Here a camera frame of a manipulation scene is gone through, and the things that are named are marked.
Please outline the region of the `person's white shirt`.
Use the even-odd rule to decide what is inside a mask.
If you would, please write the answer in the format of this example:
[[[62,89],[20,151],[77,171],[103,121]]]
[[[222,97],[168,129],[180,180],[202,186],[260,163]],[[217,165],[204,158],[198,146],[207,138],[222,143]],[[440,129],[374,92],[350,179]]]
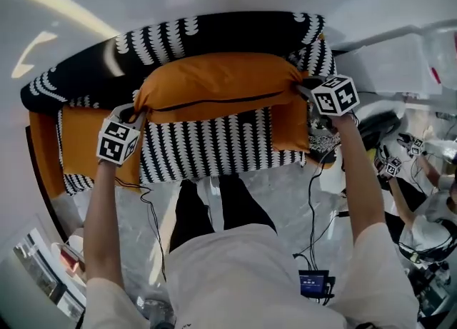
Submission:
[[[251,224],[194,238],[171,252],[166,287],[176,329],[415,329],[418,301],[386,225],[357,237],[341,292],[302,296],[298,268],[274,231]]]

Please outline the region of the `white cardboard box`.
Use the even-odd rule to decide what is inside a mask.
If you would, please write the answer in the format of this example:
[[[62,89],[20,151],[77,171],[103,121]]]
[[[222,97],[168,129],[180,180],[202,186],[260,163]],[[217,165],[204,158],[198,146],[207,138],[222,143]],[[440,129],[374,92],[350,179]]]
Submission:
[[[350,76],[359,92],[441,95],[423,45],[422,31],[386,35],[335,57],[339,74]]]

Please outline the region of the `black recorder with screen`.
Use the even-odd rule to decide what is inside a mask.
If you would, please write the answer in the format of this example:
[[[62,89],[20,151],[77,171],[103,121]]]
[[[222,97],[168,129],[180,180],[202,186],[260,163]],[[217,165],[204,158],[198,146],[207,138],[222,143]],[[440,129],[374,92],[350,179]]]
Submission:
[[[330,276],[328,270],[300,270],[298,276],[302,296],[325,302],[334,297],[336,278]]]

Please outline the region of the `grey patterned knit blanket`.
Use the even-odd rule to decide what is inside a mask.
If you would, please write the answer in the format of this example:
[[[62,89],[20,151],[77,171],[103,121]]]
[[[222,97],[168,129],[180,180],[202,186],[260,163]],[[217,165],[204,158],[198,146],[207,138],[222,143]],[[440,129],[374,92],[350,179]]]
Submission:
[[[341,142],[339,132],[329,118],[312,116],[308,121],[310,149],[317,153],[327,153]]]

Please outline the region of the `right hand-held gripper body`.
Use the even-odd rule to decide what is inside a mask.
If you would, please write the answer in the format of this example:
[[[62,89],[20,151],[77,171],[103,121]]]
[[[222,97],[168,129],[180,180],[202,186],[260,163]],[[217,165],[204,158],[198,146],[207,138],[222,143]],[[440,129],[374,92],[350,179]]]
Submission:
[[[349,76],[337,75],[311,91],[313,102],[321,116],[339,117],[359,105],[359,97]]]

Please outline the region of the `person's left forearm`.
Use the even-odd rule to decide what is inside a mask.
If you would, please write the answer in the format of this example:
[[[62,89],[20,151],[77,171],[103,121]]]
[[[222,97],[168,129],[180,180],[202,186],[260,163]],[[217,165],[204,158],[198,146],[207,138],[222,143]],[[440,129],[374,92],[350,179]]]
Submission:
[[[103,278],[124,287],[115,200],[116,165],[100,161],[84,221],[86,277]]]

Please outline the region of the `window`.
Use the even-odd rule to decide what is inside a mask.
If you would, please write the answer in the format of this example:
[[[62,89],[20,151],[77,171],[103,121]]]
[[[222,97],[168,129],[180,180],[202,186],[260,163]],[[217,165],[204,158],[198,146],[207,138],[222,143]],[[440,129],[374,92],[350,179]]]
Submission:
[[[64,269],[57,268],[52,254],[39,231],[31,229],[13,248],[37,287],[47,298],[79,328],[85,314],[85,300],[82,293],[76,293],[76,286],[64,278]]]

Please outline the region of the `small orange cushion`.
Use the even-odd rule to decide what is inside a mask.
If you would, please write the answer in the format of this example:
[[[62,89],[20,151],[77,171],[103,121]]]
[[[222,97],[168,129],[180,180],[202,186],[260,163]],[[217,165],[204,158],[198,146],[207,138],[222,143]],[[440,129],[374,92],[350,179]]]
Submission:
[[[295,96],[287,104],[271,107],[272,146],[275,151],[309,153],[308,103]]]

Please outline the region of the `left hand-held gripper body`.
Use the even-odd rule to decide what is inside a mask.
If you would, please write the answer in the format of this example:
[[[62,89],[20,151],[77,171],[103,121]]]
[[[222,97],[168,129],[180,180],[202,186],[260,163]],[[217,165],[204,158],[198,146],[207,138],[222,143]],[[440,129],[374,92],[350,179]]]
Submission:
[[[99,131],[96,157],[122,166],[136,150],[140,141],[140,131],[132,128],[134,117],[130,121],[120,121],[113,112],[103,120]]]

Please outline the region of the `person's black trousers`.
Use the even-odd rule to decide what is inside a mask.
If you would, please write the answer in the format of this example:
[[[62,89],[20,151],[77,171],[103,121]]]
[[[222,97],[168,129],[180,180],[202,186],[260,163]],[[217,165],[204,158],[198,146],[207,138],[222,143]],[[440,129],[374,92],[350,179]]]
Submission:
[[[260,224],[275,229],[267,212],[255,201],[237,174],[219,177],[219,189],[224,230]],[[185,180],[176,203],[176,223],[170,238],[169,250],[176,250],[187,241],[214,233],[208,208],[198,195],[197,185]]]

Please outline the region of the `person's right forearm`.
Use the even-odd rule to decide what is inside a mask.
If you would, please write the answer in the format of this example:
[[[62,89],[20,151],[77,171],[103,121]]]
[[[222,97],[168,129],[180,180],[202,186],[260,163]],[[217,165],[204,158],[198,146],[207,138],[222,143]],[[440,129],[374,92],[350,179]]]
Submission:
[[[353,118],[346,114],[331,121],[341,139],[348,212],[356,240],[369,226],[385,222],[381,186]]]

